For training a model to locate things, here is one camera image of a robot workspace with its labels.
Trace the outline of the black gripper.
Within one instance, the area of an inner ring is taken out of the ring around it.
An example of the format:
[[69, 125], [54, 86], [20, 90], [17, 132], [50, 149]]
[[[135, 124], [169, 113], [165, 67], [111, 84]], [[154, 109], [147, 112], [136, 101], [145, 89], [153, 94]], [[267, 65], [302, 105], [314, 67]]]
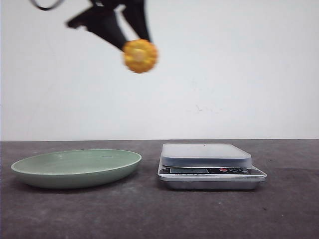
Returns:
[[92, 4], [90, 8], [66, 22], [69, 28], [86, 27], [88, 32], [122, 51], [127, 40], [118, 25], [114, 9], [124, 5], [122, 14], [127, 23], [140, 39], [152, 42], [148, 31], [144, 0], [91, 0], [90, 2]]

